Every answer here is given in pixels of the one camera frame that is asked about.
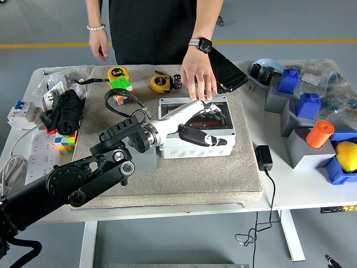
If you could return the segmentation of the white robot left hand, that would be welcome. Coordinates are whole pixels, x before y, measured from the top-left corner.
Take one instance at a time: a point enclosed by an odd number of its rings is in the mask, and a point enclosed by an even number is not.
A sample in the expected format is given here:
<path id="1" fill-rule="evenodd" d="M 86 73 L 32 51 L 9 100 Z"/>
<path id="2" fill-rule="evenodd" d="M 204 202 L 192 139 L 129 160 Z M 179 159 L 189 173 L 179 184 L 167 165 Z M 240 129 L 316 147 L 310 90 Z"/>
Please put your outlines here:
<path id="1" fill-rule="evenodd" d="M 223 146 L 228 142 L 225 139 L 214 137 L 208 133 L 195 128 L 185 127 L 184 124 L 198 114 L 221 117 L 221 109 L 212 102 L 195 100 L 186 103 L 161 119 L 151 119 L 144 123 L 142 127 L 147 130 L 147 137 L 151 146 L 159 146 L 164 143 L 169 134 L 179 133 L 179 138 L 203 147 Z"/>

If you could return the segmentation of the person's right hand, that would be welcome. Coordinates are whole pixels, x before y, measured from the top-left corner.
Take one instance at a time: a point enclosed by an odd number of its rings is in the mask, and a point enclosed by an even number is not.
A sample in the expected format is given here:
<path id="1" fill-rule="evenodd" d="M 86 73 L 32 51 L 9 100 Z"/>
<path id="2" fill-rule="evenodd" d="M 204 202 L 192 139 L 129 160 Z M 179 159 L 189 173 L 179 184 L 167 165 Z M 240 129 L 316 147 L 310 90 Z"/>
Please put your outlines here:
<path id="1" fill-rule="evenodd" d="M 100 61 L 108 58 L 108 35 L 105 29 L 89 31 L 89 46 L 94 57 Z"/>

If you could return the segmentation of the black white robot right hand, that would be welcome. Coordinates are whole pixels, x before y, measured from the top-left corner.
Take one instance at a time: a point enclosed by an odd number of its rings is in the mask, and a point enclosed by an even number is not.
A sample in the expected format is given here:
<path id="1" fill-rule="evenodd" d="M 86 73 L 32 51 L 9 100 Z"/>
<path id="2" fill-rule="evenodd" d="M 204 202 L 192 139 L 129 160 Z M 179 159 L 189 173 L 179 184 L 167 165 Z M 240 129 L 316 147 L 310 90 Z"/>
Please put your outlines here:
<path id="1" fill-rule="evenodd" d="M 325 255 L 325 259 L 328 262 L 328 268 L 341 268 L 341 265 L 337 261 L 335 261 L 330 255 Z"/>

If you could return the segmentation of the person's left hand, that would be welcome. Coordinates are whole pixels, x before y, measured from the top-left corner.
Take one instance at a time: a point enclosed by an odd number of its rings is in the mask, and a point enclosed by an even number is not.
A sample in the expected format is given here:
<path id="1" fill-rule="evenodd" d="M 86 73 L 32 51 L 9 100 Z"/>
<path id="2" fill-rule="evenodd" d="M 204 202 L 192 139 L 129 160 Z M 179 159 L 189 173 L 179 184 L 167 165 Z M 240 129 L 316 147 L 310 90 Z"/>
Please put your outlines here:
<path id="1" fill-rule="evenodd" d="M 181 81 L 187 86 L 191 100 L 211 100 L 217 93 L 217 84 L 208 54 L 189 46 L 181 66 Z"/>

